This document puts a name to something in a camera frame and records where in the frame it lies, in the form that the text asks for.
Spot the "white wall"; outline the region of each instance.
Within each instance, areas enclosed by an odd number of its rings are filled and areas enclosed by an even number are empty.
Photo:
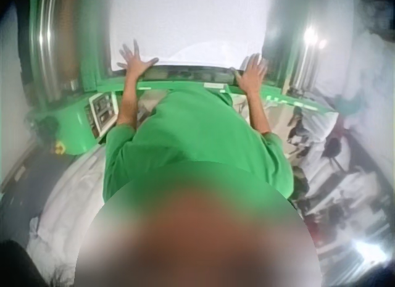
[[[31,134],[24,124],[29,111],[22,88],[15,6],[0,24],[1,181],[28,147]]]

